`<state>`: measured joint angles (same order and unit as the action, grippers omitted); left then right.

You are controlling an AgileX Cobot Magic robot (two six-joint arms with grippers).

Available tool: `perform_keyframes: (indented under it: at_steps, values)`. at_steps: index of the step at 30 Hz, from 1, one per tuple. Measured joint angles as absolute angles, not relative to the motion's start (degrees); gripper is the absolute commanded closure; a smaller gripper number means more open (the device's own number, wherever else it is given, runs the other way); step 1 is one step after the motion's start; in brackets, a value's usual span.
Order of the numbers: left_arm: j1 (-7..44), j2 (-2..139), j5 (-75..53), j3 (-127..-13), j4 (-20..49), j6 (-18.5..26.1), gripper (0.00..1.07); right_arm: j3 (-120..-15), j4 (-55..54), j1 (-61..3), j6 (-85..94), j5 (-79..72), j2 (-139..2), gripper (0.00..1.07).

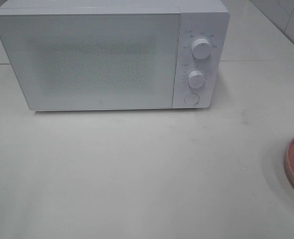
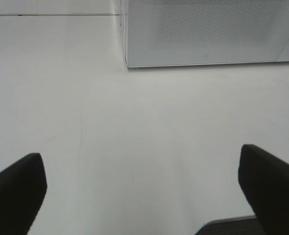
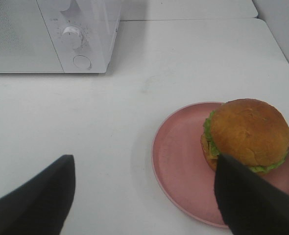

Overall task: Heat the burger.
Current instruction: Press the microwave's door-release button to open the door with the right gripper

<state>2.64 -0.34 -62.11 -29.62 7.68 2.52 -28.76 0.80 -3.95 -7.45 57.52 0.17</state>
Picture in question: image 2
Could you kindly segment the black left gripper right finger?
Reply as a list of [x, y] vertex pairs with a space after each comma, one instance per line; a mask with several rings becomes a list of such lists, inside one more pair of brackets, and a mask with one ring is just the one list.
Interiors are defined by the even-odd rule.
[[239, 185], [267, 235], [289, 235], [289, 164], [262, 148], [241, 148]]

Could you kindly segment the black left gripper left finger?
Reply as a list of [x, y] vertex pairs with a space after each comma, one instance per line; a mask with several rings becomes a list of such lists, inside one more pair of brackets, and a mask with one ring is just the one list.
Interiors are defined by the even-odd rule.
[[30, 153], [0, 172], [0, 235], [28, 234], [45, 198], [42, 157]]

